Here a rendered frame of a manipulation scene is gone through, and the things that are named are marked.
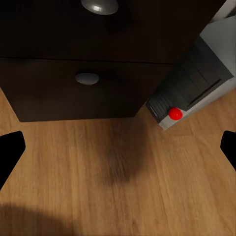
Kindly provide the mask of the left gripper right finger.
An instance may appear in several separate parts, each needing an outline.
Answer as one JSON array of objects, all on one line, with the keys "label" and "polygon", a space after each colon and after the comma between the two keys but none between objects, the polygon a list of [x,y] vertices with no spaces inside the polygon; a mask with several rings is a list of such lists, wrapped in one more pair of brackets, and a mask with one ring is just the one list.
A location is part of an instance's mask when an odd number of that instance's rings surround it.
[{"label": "left gripper right finger", "polygon": [[220,148],[236,170],[236,133],[225,131]]}]

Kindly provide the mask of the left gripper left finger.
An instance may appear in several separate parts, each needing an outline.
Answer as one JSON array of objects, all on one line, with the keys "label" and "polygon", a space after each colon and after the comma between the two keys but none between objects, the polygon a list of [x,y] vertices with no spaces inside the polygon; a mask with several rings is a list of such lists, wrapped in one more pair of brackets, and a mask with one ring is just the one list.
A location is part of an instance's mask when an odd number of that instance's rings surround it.
[{"label": "left gripper left finger", "polygon": [[26,149],[21,131],[0,136],[0,190]]}]

